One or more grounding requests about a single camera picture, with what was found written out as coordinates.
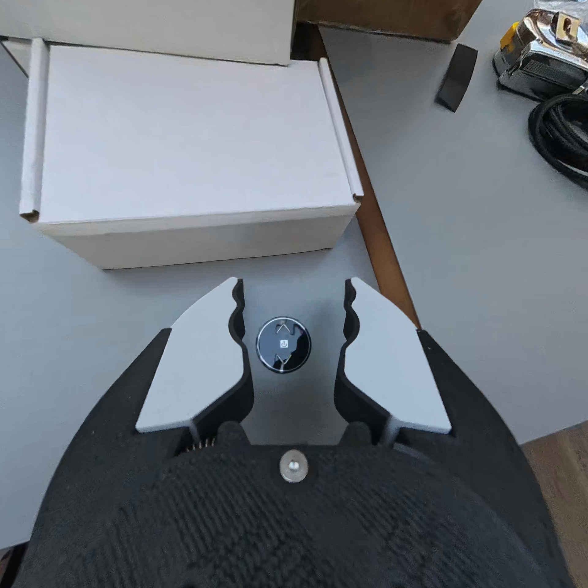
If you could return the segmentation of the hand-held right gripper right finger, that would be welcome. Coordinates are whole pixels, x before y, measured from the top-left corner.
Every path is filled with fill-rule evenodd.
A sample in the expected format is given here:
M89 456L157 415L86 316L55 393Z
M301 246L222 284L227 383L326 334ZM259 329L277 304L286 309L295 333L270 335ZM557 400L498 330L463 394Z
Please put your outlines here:
M374 445L393 445L402 429L448 435L452 425L413 322L358 277L346 280L343 307L334 385L342 418L365 424Z

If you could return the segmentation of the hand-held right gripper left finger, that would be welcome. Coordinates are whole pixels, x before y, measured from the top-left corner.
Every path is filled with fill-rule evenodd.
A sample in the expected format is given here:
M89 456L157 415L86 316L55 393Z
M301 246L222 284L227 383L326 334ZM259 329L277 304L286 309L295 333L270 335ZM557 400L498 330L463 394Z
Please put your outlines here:
M215 435L246 418L254 404L243 281L230 277L172 325L136 421L139 433L187 428Z

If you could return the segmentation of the white cardboard box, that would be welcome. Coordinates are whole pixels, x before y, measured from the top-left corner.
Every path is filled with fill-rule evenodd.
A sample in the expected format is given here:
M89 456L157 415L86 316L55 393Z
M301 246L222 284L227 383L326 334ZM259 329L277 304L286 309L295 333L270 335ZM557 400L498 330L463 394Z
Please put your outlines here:
M1 1L1 36L288 65L296 1Z
M330 249L363 198L324 57L31 43L19 215L93 266Z

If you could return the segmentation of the brown cardboard box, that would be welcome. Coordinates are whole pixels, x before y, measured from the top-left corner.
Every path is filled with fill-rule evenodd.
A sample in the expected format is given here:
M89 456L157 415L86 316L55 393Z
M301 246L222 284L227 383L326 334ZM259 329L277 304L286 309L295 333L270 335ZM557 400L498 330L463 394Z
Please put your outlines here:
M298 22L451 42L481 1L297 1Z

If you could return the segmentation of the round black control button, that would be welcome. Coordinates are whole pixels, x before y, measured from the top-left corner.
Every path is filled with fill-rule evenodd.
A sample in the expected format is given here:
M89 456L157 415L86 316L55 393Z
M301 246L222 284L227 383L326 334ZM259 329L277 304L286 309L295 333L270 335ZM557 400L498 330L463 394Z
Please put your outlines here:
M297 319L281 316L266 321L255 339L258 359L268 370L285 375L300 369L312 351L309 331Z

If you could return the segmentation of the black tape piece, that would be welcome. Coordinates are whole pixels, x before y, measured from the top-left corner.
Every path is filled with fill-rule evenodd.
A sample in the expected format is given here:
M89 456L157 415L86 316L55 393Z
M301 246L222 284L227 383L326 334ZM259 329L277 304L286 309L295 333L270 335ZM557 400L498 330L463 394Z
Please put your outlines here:
M476 49L457 44L435 97L438 105L452 113L458 110L472 80L477 56Z

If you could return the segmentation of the chrome and yellow power tool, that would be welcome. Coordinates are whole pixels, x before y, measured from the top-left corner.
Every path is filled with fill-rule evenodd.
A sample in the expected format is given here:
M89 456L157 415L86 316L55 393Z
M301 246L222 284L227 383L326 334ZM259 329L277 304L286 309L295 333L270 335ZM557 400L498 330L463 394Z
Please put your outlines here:
M505 32L493 66L499 84L533 100L587 93L587 21L533 8Z

